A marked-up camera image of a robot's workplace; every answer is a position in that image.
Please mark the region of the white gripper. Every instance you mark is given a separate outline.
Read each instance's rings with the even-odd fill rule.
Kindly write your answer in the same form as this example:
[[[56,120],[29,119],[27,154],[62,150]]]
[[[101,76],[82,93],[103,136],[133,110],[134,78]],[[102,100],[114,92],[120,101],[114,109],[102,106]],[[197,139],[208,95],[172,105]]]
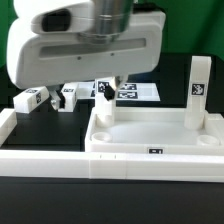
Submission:
[[[117,97],[129,75],[150,72],[160,58],[166,15],[161,11],[131,16],[128,29],[109,44],[88,44],[69,34],[36,34],[21,19],[13,22],[6,65],[20,89],[51,86],[55,110],[65,107],[60,84],[114,76],[105,87],[107,101]]]

